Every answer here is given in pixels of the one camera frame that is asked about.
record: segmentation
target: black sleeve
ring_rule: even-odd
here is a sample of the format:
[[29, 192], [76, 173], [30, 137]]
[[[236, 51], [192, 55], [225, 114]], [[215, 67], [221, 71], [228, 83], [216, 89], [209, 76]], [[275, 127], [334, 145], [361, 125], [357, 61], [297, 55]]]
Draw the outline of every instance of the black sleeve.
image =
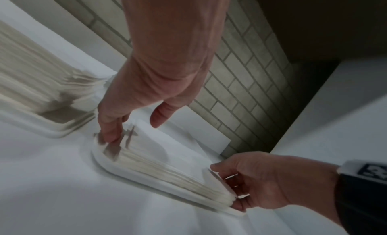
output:
[[387, 185], [341, 174], [335, 204], [350, 235], [387, 235]]

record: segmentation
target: human skin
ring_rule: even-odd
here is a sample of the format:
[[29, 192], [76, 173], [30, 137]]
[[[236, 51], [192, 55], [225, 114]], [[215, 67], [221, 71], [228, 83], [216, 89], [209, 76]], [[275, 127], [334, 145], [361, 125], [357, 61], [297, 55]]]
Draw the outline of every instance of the human skin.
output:
[[334, 164], [264, 152], [234, 154], [211, 165], [238, 196], [249, 195], [234, 202], [232, 207], [237, 210], [277, 209], [294, 204], [340, 225], [334, 197], [337, 168]]
[[98, 106], [106, 142], [138, 108], [163, 101], [157, 128], [199, 93], [223, 31], [230, 0], [122, 0], [133, 53]]

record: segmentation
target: brown panel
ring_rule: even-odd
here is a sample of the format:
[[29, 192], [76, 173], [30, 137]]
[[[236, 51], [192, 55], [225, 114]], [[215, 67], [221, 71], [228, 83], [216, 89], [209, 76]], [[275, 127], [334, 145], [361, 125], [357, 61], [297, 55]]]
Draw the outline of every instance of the brown panel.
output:
[[292, 62], [387, 53], [387, 0], [258, 0]]

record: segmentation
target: white wall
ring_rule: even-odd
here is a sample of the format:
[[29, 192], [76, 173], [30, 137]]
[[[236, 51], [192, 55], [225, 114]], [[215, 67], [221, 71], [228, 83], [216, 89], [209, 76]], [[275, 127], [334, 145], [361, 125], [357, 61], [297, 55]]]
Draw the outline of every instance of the white wall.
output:
[[[273, 153], [334, 164], [387, 162], [387, 58], [341, 63]], [[346, 232], [324, 217], [290, 206], [276, 213], [298, 235]]]

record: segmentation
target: brick wall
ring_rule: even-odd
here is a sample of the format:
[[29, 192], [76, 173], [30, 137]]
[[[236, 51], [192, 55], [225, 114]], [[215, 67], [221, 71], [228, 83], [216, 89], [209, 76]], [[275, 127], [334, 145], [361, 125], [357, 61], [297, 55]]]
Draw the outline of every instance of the brick wall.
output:
[[[120, 0], [55, 0], [129, 57], [130, 34]], [[228, 157], [270, 151], [301, 110], [291, 65], [256, 0], [231, 0], [221, 43], [189, 107], [231, 139]]]

